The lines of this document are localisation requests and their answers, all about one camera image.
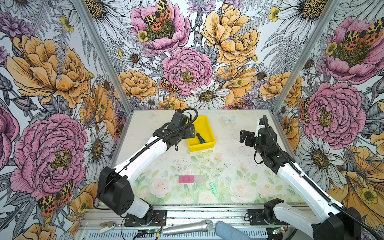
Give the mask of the yellow plastic bin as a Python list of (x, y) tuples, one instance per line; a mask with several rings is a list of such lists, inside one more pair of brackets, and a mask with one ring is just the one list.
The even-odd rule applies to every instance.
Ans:
[(197, 120), (193, 123), (193, 125), (195, 127), (195, 133), (200, 133), (201, 136), (205, 139), (206, 143), (200, 144), (197, 136), (192, 139), (187, 139), (188, 148), (190, 152), (212, 149), (216, 144), (216, 139), (210, 126), (208, 117), (198, 117)]

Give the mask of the green black screwdriver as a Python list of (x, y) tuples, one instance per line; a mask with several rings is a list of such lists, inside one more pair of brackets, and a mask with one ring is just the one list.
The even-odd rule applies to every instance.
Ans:
[(200, 144), (205, 144), (206, 143), (205, 139), (201, 136), (200, 133), (196, 133), (196, 136), (198, 137), (198, 140), (199, 140)]

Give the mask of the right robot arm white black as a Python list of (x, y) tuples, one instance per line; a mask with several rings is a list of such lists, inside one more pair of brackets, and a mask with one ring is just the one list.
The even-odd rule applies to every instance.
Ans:
[(268, 224), (287, 223), (313, 240), (361, 239), (361, 215), (354, 208), (345, 208), (323, 191), (279, 146), (277, 134), (260, 119), (257, 131), (240, 131), (240, 143), (255, 149), (261, 164), (288, 183), (310, 207), (313, 214), (290, 206), (276, 198), (264, 204), (264, 220)]

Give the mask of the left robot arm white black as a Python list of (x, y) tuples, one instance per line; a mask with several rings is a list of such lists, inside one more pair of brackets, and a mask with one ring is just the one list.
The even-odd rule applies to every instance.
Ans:
[(134, 195), (132, 185), (141, 172), (171, 147), (178, 149), (184, 139), (195, 137), (194, 122), (199, 114), (194, 108), (175, 110), (169, 123), (155, 130), (147, 143), (125, 162), (105, 167), (99, 177), (97, 198), (117, 215), (151, 219), (153, 207)]

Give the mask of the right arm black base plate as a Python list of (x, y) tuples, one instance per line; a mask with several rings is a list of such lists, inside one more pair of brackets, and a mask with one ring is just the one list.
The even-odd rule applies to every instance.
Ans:
[(267, 220), (262, 209), (248, 209), (244, 220), (249, 222), (251, 226), (285, 226), (285, 222), (278, 220)]

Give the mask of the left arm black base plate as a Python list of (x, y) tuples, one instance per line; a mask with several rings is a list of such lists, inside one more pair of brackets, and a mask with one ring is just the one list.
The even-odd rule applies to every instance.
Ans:
[(128, 214), (124, 221), (125, 227), (164, 227), (167, 222), (167, 210), (149, 211), (143, 218)]

